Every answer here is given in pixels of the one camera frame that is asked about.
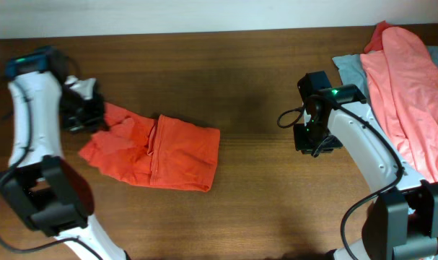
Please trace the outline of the orange printed t-shirt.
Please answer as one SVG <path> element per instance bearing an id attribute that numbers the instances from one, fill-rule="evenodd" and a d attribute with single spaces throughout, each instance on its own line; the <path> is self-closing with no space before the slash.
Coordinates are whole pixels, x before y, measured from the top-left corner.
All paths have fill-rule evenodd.
<path id="1" fill-rule="evenodd" d="M 220 131 L 164 115 L 146 118 L 105 105 L 107 131 L 94 133 L 79 155 L 103 175 L 133 186 L 181 191 L 211 189 Z"/>

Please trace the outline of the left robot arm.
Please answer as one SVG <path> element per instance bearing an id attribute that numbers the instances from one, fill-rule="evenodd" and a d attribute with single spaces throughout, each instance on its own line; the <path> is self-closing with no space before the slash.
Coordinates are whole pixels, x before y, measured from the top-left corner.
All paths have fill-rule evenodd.
<path id="1" fill-rule="evenodd" d="M 95 216 L 92 190 L 63 155 L 60 131 L 97 131 L 105 104 L 94 78 L 69 72 L 71 59 L 53 46 L 12 58 L 6 78 L 14 109 L 9 167 L 0 172 L 0 194 L 22 223 L 54 240 L 30 249 L 0 245 L 16 254 L 66 244 L 80 259 L 129 258 Z"/>

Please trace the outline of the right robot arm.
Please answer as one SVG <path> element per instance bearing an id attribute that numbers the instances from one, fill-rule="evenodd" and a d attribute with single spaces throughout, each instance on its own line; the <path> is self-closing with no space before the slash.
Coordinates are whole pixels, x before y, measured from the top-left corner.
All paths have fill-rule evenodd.
<path id="1" fill-rule="evenodd" d="M 351 206 L 346 222 L 371 203 L 361 238 L 342 240 L 330 259 L 438 259 L 438 182 L 430 183 L 398 153 L 378 124 L 359 88 L 333 88 L 323 71 L 297 83 L 302 107 L 292 124 L 298 151 L 317 157 L 345 148 L 367 182 L 370 194 Z"/>

